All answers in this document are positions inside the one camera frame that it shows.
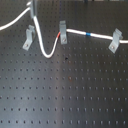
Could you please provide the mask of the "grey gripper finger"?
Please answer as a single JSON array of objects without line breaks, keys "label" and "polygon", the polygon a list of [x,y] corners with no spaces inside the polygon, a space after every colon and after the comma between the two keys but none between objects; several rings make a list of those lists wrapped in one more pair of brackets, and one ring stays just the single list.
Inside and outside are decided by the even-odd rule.
[{"label": "grey gripper finger", "polygon": [[29,0],[27,6],[30,7],[30,15],[33,19],[36,16],[36,0]]}]

